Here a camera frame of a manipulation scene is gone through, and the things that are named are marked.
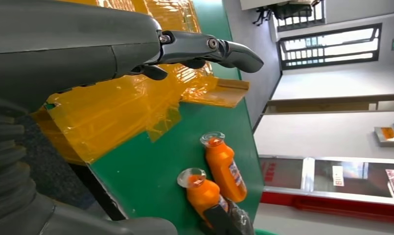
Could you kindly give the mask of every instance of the floor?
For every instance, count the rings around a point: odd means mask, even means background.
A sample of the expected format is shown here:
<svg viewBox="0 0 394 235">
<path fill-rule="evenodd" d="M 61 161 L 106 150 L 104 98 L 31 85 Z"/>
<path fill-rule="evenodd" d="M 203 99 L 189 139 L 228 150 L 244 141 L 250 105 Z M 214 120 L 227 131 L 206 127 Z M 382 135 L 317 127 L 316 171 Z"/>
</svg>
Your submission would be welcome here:
<svg viewBox="0 0 394 235">
<path fill-rule="evenodd" d="M 229 18 L 233 41 L 248 46 L 264 61 L 264 66 L 259 72 L 241 72 L 242 80 L 251 83 L 246 102 L 253 127 L 281 76 L 276 43 L 272 41 L 270 33 L 270 30 L 274 29 L 269 27 L 268 22 L 259 27 L 252 24 L 258 18 L 258 13 L 255 9 L 242 11 L 240 0 L 224 0 L 223 2 Z"/>
</svg>

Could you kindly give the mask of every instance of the white wall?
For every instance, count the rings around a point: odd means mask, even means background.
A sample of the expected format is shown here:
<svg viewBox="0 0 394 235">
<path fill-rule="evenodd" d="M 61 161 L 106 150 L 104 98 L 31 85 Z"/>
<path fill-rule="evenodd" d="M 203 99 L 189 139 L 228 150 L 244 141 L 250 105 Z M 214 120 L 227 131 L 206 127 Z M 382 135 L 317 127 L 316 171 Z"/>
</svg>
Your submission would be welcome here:
<svg viewBox="0 0 394 235">
<path fill-rule="evenodd" d="M 254 227 L 278 235 L 394 235 L 394 224 L 260 204 Z"/>
<path fill-rule="evenodd" d="M 328 24 L 394 13 L 394 0 L 325 0 Z"/>
<path fill-rule="evenodd" d="M 242 10 L 272 5 L 284 1 L 288 0 L 240 0 Z"/>
<path fill-rule="evenodd" d="M 272 100 L 394 94 L 394 65 L 377 62 L 285 70 Z"/>
<path fill-rule="evenodd" d="M 394 14 L 333 23 L 280 33 L 286 36 L 317 33 L 382 23 L 380 55 L 377 62 L 284 70 L 274 99 L 341 97 L 394 94 Z"/>
<path fill-rule="evenodd" d="M 260 155 L 394 159 L 373 133 L 393 123 L 394 112 L 264 115 L 255 142 Z"/>
</svg>

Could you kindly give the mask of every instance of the orange juice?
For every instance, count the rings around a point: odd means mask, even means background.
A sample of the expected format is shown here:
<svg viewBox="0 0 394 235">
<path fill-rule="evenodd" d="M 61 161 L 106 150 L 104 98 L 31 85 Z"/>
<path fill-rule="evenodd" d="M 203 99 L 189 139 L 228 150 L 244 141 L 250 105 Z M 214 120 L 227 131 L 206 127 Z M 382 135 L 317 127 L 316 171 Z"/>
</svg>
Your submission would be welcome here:
<svg viewBox="0 0 394 235">
<path fill-rule="evenodd" d="M 206 220 L 204 211 L 220 205 L 226 212 L 229 205 L 220 195 L 220 188 L 206 179 L 205 171 L 198 168 L 186 169 L 177 178 L 180 186 L 186 188 L 186 197 L 198 214 Z"/>
<path fill-rule="evenodd" d="M 247 196 L 246 185 L 234 162 L 234 151 L 224 142 L 221 132 L 210 132 L 201 137 L 206 146 L 206 160 L 221 194 L 238 203 Z"/>
</svg>

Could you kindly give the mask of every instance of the robotic hand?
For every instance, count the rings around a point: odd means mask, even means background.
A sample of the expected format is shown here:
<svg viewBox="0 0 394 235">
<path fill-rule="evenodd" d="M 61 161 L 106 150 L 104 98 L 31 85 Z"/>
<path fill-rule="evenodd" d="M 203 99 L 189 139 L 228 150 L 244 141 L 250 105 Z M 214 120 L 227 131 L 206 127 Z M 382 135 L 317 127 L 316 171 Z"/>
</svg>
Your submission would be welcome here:
<svg viewBox="0 0 394 235">
<path fill-rule="evenodd" d="M 14 118 L 39 109 L 53 93 L 124 75 L 161 80 L 159 64 L 197 69 L 205 61 L 256 72 L 249 48 L 210 35 L 165 31 L 153 18 L 53 0 L 0 0 L 0 235 L 174 235 L 168 221 L 103 221 L 39 195 Z"/>
</svg>

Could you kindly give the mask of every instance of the bottle cap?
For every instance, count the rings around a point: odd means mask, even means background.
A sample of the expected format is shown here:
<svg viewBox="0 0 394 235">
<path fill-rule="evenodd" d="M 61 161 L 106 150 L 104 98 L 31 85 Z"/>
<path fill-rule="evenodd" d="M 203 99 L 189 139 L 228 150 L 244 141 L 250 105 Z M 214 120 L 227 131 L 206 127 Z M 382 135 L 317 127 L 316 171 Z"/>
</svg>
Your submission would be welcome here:
<svg viewBox="0 0 394 235">
<path fill-rule="evenodd" d="M 201 136 L 200 141 L 206 147 L 215 147 L 224 143 L 225 138 L 226 135 L 224 135 L 223 133 L 214 131 L 214 132 L 208 132 L 203 136 Z"/>
<path fill-rule="evenodd" d="M 177 183 L 183 188 L 197 188 L 206 180 L 206 172 L 199 168 L 189 168 L 177 177 Z"/>
</svg>

